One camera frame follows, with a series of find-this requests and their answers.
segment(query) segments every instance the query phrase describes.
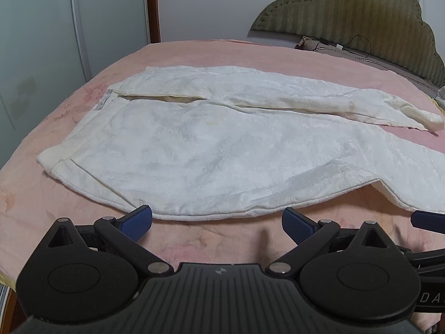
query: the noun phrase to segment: wooden door frame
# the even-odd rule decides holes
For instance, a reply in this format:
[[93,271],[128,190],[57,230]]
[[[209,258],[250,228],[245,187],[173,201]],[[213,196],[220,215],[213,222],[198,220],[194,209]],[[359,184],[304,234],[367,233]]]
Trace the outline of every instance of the wooden door frame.
[[3,320],[0,326],[0,334],[9,334],[26,321],[22,307],[17,300],[14,290],[9,289],[8,297],[5,302]]
[[150,27],[150,42],[161,42],[161,30],[159,29],[159,11],[157,0],[147,0],[148,25]]

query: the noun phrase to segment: blue gripper pad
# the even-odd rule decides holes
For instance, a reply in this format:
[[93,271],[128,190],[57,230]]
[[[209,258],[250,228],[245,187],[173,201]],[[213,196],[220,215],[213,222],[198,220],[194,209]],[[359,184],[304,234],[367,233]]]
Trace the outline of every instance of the blue gripper pad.
[[418,229],[445,234],[445,215],[441,213],[414,211],[411,225]]
[[143,205],[116,220],[115,226],[136,242],[150,229],[152,218],[151,208]]
[[281,217],[283,230],[297,244],[301,244],[309,236],[313,235],[320,227],[305,215],[287,207]]

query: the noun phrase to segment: white long-sleeve garment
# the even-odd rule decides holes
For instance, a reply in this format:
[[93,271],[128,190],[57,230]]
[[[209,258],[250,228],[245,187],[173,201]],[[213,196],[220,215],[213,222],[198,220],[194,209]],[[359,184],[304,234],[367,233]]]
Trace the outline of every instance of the white long-sleeve garment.
[[218,220],[308,206],[372,184],[395,205],[445,213],[445,155],[375,124],[444,128],[376,89],[240,67],[151,68],[110,86],[37,161],[129,212]]

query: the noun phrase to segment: black cable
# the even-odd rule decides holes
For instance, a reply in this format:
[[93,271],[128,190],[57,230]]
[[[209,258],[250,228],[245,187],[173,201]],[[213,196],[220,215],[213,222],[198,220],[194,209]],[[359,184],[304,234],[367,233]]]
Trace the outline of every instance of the black cable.
[[347,52],[352,53],[352,54],[357,54],[357,55],[359,55],[359,56],[362,57],[362,58],[367,58],[367,57],[371,54],[371,51],[372,51],[372,45],[371,45],[371,42],[370,42],[365,36],[363,36],[363,35],[360,35],[360,34],[356,34],[356,35],[354,35],[354,36],[352,37],[352,39],[351,39],[348,43],[344,44],[343,48],[347,48],[348,45],[349,45],[350,43],[352,43],[352,41],[353,41],[356,37],[359,37],[360,40],[363,42],[363,44],[364,44],[363,39],[366,39],[366,41],[368,41],[368,44],[369,44],[369,53],[364,57],[363,55],[358,54],[358,53],[356,53],[355,51],[349,51],[349,50],[346,50],[346,49],[345,49],[345,50],[346,50]]

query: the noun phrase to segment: wardrobe door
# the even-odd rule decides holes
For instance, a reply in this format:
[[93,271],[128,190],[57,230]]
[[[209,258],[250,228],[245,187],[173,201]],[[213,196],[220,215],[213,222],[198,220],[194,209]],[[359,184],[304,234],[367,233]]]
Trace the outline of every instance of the wardrobe door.
[[146,0],[74,0],[73,6],[92,77],[149,42]]
[[0,167],[85,83],[71,0],[0,0]]

